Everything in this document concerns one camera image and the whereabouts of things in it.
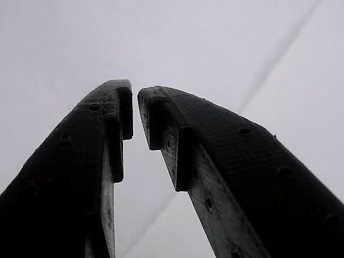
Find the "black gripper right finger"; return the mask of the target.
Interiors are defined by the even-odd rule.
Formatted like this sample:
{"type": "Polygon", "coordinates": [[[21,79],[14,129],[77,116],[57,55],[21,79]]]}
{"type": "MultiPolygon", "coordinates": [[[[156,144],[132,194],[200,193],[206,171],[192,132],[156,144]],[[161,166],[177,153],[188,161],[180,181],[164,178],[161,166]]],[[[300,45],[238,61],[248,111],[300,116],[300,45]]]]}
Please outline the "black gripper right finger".
{"type": "Polygon", "coordinates": [[[343,204],[264,127],[169,87],[138,105],[216,257],[343,257],[343,204]]]}

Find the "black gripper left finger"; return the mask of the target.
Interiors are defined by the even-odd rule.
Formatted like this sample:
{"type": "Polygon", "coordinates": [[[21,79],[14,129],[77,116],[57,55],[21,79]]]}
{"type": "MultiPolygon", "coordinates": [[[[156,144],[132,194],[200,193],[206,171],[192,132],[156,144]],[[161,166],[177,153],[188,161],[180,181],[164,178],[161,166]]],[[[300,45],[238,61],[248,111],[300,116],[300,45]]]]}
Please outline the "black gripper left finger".
{"type": "Polygon", "coordinates": [[[133,136],[132,87],[86,95],[1,194],[1,257],[114,257],[114,184],[133,136]]]}

